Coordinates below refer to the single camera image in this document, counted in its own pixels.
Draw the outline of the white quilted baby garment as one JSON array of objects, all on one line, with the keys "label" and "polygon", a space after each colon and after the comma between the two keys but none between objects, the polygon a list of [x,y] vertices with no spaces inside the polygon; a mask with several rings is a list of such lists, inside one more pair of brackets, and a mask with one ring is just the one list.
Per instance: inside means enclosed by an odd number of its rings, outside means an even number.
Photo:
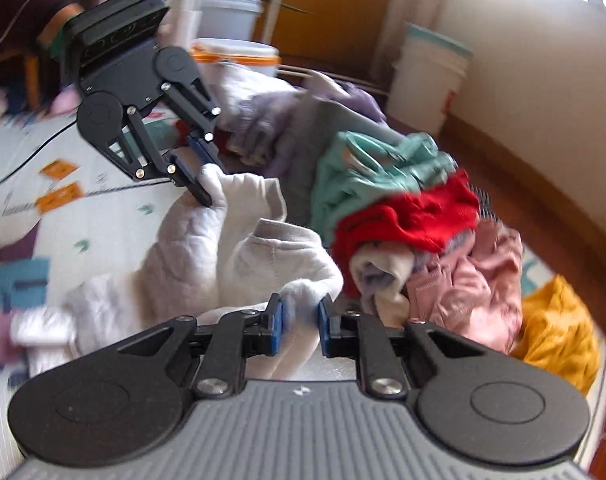
[{"label": "white quilted baby garment", "polygon": [[319,335],[317,306],[337,298],[343,278],[320,236],[287,222],[280,184],[256,174],[224,174],[207,164],[198,176],[210,194],[201,206],[184,193],[169,207],[142,266],[90,278],[62,304],[16,315],[10,341],[26,348],[31,375],[191,315],[201,325],[247,309],[283,303],[283,336],[275,356],[256,356],[247,375],[298,378]]}]

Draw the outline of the purple garment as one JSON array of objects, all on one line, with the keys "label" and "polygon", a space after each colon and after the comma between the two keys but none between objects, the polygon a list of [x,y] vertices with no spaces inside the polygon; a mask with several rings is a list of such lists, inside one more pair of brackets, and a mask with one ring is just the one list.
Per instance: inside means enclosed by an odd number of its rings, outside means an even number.
[{"label": "purple garment", "polygon": [[240,101],[227,127],[226,148],[245,165],[260,167],[264,176],[282,177],[299,148],[331,138],[335,130],[365,133],[386,124],[367,92],[316,73],[304,90],[260,93]]}]

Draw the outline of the cream lilac garment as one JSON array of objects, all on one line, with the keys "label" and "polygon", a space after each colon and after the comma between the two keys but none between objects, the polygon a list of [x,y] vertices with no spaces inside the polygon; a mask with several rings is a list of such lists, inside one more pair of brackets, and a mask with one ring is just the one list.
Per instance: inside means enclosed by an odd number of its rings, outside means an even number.
[{"label": "cream lilac garment", "polygon": [[385,326],[402,328],[409,318],[409,300],[402,294],[413,273],[415,255],[403,244],[384,242],[361,246],[349,269],[361,297],[361,309]]}]

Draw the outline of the white orange storage box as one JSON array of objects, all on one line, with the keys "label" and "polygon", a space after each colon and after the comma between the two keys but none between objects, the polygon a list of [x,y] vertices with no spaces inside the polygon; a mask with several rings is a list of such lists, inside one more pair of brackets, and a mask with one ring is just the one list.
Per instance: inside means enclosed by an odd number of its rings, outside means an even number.
[{"label": "white orange storage box", "polygon": [[279,51],[269,44],[229,38],[197,38],[190,53],[197,62],[200,77],[223,108],[226,107],[224,84],[235,67],[275,77],[281,64]]}]

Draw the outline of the orange paper tag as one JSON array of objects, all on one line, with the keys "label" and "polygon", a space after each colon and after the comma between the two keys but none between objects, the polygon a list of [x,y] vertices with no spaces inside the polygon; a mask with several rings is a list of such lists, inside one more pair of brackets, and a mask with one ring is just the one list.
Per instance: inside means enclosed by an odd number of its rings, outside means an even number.
[{"label": "orange paper tag", "polygon": [[84,196],[85,193],[79,182],[73,182],[38,197],[35,206],[39,214],[47,214],[49,211],[66,206]]},{"label": "orange paper tag", "polygon": [[57,158],[50,164],[44,166],[40,170],[40,174],[42,174],[44,177],[48,177],[49,179],[60,181],[70,176],[70,174],[73,174],[73,172],[78,169],[79,166],[73,164],[73,162],[68,162],[68,160]]}]

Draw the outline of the grey garment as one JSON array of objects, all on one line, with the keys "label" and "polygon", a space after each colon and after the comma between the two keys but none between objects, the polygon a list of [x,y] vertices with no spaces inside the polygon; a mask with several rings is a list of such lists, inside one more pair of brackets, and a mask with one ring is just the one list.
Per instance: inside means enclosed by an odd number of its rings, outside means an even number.
[{"label": "grey garment", "polygon": [[399,145],[404,139],[402,133],[377,124],[343,104],[305,96],[287,130],[288,151],[277,174],[287,205],[288,222],[299,226],[309,223],[318,159],[342,131],[362,133],[391,145]]}]

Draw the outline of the pink garment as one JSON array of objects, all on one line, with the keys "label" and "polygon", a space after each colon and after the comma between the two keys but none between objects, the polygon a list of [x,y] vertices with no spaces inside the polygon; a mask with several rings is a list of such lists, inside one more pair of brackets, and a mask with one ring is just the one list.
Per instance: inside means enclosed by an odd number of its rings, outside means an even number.
[{"label": "pink garment", "polygon": [[410,276],[408,318],[509,353],[523,320],[522,260],[518,231],[481,220],[469,242]]}]

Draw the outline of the cartoon foam play mat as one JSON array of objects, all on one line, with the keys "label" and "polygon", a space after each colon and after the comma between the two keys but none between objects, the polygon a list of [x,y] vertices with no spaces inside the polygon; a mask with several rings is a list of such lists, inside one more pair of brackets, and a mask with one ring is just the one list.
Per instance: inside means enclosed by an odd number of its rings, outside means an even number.
[{"label": "cartoon foam play mat", "polygon": [[[95,275],[138,269],[181,190],[133,182],[87,144],[70,116],[0,121],[0,479],[20,463],[7,405],[26,379],[26,357],[9,344],[12,316],[58,306]],[[79,166],[52,180],[40,170],[62,158]],[[38,197],[79,182],[85,196],[39,214]]]}]

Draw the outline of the red garment in pile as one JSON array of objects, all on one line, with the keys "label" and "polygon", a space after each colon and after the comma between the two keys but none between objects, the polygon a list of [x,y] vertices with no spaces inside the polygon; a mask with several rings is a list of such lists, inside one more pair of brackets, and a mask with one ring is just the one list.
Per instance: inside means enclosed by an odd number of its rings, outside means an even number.
[{"label": "red garment in pile", "polygon": [[331,255],[343,274],[343,292],[358,294],[349,263],[361,246],[390,242],[440,254],[456,235],[476,228],[478,206],[467,172],[459,169],[434,188],[418,194],[395,193],[341,219]]}]

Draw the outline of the teal green garment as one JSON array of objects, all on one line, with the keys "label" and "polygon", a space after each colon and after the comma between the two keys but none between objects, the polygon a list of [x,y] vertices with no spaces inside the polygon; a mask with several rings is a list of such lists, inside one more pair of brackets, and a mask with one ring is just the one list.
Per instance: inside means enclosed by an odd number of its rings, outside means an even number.
[{"label": "teal green garment", "polygon": [[413,133],[392,145],[341,131],[318,159],[309,227],[329,247],[343,218],[388,195],[434,188],[457,169],[455,159],[428,133]]}]

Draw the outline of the wooden cabinet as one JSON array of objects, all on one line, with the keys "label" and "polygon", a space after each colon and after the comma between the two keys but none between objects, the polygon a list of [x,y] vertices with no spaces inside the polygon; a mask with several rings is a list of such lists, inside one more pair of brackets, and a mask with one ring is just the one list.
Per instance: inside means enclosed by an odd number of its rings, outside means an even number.
[{"label": "wooden cabinet", "polygon": [[389,0],[283,0],[271,42],[283,58],[365,70]]}]

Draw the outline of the yellow knit sweater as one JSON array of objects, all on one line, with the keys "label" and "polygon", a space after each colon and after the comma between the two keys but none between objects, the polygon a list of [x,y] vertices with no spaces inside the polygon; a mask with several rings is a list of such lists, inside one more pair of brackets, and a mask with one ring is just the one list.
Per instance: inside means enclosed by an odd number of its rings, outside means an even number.
[{"label": "yellow knit sweater", "polygon": [[522,313],[511,355],[587,394],[600,368],[600,341],[588,307],[570,283],[556,275],[522,300]]}]

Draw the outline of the white plastic bucket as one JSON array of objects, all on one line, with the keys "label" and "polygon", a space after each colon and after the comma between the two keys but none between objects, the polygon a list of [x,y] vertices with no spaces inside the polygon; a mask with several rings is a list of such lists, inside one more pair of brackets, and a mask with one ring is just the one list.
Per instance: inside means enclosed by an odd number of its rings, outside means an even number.
[{"label": "white plastic bucket", "polygon": [[407,23],[385,107],[388,118],[437,138],[472,58],[461,42]]}]

